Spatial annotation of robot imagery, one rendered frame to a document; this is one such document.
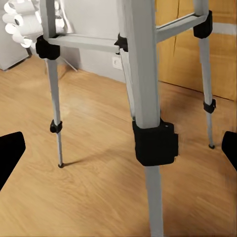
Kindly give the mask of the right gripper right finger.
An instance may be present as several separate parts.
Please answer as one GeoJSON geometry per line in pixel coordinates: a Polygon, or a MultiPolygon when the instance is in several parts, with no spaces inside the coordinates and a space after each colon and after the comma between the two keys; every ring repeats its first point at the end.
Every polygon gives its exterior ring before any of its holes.
{"type": "Polygon", "coordinates": [[[221,148],[237,170],[237,133],[226,131],[221,148]]]}

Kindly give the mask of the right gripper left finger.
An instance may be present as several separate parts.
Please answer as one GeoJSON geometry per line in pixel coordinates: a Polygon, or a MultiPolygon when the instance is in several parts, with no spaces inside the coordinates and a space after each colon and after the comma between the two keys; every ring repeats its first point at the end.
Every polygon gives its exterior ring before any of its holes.
{"type": "Polygon", "coordinates": [[[21,131],[0,137],[0,191],[26,150],[21,131]]]}

